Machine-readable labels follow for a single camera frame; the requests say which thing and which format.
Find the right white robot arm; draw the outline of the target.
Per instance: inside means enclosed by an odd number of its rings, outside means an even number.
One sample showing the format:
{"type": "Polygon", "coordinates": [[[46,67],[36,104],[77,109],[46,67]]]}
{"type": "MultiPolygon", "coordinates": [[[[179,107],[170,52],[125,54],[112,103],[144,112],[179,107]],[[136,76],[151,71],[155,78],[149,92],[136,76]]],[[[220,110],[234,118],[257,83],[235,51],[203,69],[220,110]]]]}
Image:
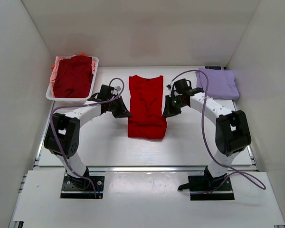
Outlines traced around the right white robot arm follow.
{"type": "Polygon", "coordinates": [[[222,106],[202,88],[192,88],[186,79],[170,83],[167,88],[170,93],[165,96],[164,118],[181,114],[181,109],[188,106],[215,125],[217,151],[210,154],[212,161],[204,170],[201,184],[207,190],[216,190],[227,180],[233,160],[251,143],[246,114],[222,106]]]}

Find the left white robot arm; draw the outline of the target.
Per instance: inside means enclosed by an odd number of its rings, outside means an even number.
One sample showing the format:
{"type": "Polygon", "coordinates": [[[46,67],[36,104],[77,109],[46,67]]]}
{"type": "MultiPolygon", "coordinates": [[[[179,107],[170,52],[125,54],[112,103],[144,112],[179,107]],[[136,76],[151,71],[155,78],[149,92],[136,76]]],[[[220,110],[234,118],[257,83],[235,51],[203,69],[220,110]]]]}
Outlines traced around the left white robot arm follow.
{"type": "Polygon", "coordinates": [[[123,102],[122,91],[118,86],[102,85],[100,92],[93,94],[82,105],[73,105],[72,111],[59,113],[58,110],[65,108],[61,106],[51,114],[44,147],[60,159],[69,181],[79,190],[95,187],[89,169],[77,152],[80,128],[106,112],[111,112],[116,119],[131,117],[123,102]]]}

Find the bright red t shirt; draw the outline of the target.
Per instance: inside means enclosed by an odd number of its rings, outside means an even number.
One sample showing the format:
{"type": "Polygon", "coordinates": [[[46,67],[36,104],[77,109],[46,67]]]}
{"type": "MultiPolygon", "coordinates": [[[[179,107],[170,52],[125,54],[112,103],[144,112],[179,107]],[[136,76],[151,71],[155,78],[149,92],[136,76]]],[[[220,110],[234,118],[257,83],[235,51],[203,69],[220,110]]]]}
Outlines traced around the bright red t shirt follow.
{"type": "Polygon", "coordinates": [[[129,77],[130,113],[128,137],[162,140],[167,129],[162,117],[163,76],[129,77]]]}

